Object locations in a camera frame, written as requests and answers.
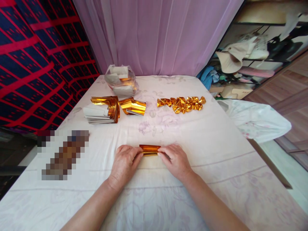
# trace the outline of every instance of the pink cloth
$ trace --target pink cloth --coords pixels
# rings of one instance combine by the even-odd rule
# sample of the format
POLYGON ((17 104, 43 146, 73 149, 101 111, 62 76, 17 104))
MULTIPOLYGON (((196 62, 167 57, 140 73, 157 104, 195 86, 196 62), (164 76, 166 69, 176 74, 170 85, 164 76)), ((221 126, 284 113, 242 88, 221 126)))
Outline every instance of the pink cloth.
POLYGON ((242 67, 239 71, 241 74, 257 76, 262 78, 269 78, 275 74, 273 70, 259 70, 252 67, 242 67))
POLYGON ((138 75, 196 76, 243 0, 73 0, 97 65, 138 75))

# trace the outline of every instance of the white bedsheet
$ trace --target white bedsheet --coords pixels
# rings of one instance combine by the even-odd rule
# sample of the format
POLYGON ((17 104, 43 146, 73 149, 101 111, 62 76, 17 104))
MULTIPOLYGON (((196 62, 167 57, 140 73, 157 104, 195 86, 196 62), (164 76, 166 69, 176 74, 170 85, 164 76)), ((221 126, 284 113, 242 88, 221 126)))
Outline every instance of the white bedsheet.
MULTIPOLYGON (((89 130, 89 147, 67 181, 42 181, 41 169, 65 140, 38 154, 0 202, 0 230, 59 230, 109 176, 122 144, 179 143, 190 164, 251 230, 305 230, 308 218, 201 82, 191 76, 137 77, 144 116, 89 125, 82 108, 112 91, 98 77, 58 130, 89 130), (175 114, 157 98, 204 96, 201 111, 175 114)), ((102 230, 207 230, 182 184, 157 156, 144 157, 102 230)))

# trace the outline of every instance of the gold foil paper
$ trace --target gold foil paper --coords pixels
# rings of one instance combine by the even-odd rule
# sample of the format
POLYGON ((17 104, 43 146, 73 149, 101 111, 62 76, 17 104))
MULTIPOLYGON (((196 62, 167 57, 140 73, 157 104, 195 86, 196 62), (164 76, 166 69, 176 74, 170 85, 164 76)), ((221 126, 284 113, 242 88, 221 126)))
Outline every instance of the gold foil paper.
POLYGON ((143 149, 143 156, 156 156, 160 148, 160 146, 157 145, 146 144, 140 144, 139 147, 143 149))
POLYGON ((108 116, 118 123, 120 118, 120 104, 117 96, 107 96, 107 97, 92 97, 91 102, 96 105, 108 105, 108 116))
POLYGON ((184 97, 178 98, 161 98, 157 99, 157 107, 161 107, 164 105, 172 106, 174 113, 179 114, 182 112, 185 114, 186 112, 190 112, 191 110, 200 111, 203 108, 203 104, 206 103, 205 98, 202 96, 200 99, 198 97, 187 97, 185 100, 184 97))
POLYGON ((127 115, 141 115, 144 116, 146 103, 134 100, 133 97, 119 101, 121 108, 127 115))
POLYGON ((132 106, 131 99, 134 99, 134 97, 129 97, 129 98, 119 101, 121 108, 123 109, 124 113, 127 115, 133 115, 133 113, 129 113, 126 111, 126 109, 129 109, 132 106))

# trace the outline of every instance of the red and navy patterned fabric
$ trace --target red and navy patterned fabric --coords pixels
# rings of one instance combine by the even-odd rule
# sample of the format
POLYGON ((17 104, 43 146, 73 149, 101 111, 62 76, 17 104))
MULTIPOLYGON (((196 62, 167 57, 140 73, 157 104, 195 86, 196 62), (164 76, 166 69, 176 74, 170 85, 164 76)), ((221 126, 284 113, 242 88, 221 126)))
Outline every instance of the red and navy patterned fabric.
POLYGON ((98 76, 71 0, 0 1, 0 126, 55 130, 98 76))

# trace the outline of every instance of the bed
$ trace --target bed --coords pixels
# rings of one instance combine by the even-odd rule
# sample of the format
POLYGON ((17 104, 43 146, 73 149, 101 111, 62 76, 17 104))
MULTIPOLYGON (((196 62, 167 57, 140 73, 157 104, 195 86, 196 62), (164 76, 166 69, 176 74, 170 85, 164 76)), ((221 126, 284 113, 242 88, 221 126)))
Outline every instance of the bed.
MULTIPOLYGON (((109 176, 122 144, 179 143, 211 189, 251 230, 307 230, 308 217, 235 127, 215 99, 191 76, 137 77, 144 116, 89 125, 82 108, 91 96, 112 95, 99 76, 0 202, 0 230, 59 230, 109 176), (204 96, 201 111, 175 114, 157 98, 204 96), (89 130, 89 146, 64 181, 42 181, 41 170, 69 130, 89 130)), ((141 164, 101 230, 207 230, 182 184, 157 156, 141 164)))

